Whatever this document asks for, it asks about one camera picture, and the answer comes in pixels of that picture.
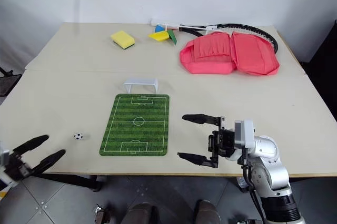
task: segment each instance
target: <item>white wall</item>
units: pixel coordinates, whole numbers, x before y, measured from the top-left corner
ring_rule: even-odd
[[[310,60],[337,18],[337,0],[0,0],[0,65],[23,71],[62,22],[147,23],[152,17],[274,25],[299,60]]]

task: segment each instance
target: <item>soccer ball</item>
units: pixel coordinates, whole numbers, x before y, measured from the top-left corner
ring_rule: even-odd
[[[83,135],[81,133],[74,134],[75,140],[81,140],[83,138]]]

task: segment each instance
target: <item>tennis racket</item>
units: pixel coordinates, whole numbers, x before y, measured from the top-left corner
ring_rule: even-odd
[[[228,24],[216,24],[216,25],[210,25],[210,26],[197,26],[197,27],[179,25],[179,30],[190,33],[195,36],[203,36],[203,34],[200,33],[200,31],[202,30],[223,31],[223,32],[228,32],[230,34],[233,31],[235,31],[235,32],[259,36],[267,40],[271,44],[275,53],[277,52],[279,48],[275,38],[272,37],[270,34],[268,34],[267,32],[259,28],[255,28],[252,26],[244,25],[244,24],[228,23]]]

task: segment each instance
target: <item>sponge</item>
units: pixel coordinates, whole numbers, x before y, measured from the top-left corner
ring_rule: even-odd
[[[170,39],[172,39],[174,45],[176,45],[177,44],[177,38],[175,38],[175,35],[174,35],[173,31],[171,29],[168,29],[167,33],[169,34]]]
[[[135,44],[135,39],[125,31],[118,31],[110,36],[111,40],[121,46],[123,49],[129,48]]]
[[[162,41],[165,41],[166,39],[169,39],[170,36],[168,32],[164,30],[164,31],[149,34],[149,37],[157,40],[158,42],[162,42]]]

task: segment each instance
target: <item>pink cloth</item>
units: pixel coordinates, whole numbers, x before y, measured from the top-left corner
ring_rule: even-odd
[[[235,69],[230,36],[214,32],[189,41],[180,52],[180,62],[190,73],[228,74]]]
[[[180,61],[194,74],[229,74],[236,68],[253,75],[276,74],[279,69],[272,46],[250,34],[214,32],[187,43]]]

